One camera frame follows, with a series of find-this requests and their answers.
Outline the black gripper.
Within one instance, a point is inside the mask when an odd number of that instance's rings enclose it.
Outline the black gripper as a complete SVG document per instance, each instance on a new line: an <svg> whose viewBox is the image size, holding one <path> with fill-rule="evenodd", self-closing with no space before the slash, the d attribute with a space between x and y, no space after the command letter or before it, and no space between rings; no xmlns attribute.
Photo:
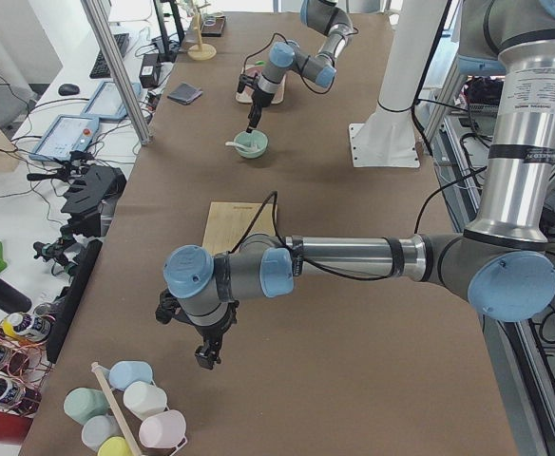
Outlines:
<svg viewBox="0 0 555 456"><path fill-rule="evenodd" d="M260 75L250 77L242 72L239 75L237 93L242 94L246 88L251 90L251 109L248 115L247 132L252 132L258 127L262 109L267 107L274 98L274 84L261 72Z"/></svg>
<svg viewBox="0 0 555 456"><path fill-rule="evenodd" d="M172 319L193 326L203 339L197 347L195 358L203 369L213 369L221 363L220 350L222 337L233 324L237 323L238 302L221 303L218 307L219 319L210 325L194 322L184 311L179 300L168 290L160 293L159 305L155 311L155 318L162 324L168 324Z"/></svg>

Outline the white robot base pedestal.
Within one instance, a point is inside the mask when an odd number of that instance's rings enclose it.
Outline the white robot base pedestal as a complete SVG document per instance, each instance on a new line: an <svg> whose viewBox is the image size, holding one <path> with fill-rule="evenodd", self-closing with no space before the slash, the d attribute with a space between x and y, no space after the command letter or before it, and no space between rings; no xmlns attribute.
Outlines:
<svg viewBox="0 0 555 456"><path fill-rule="evenodd" d="M417 168L411 107L425 80L434 42L442 34L450 1L405 1L392 40L376 110L350 125L355 167Z"/></svg>

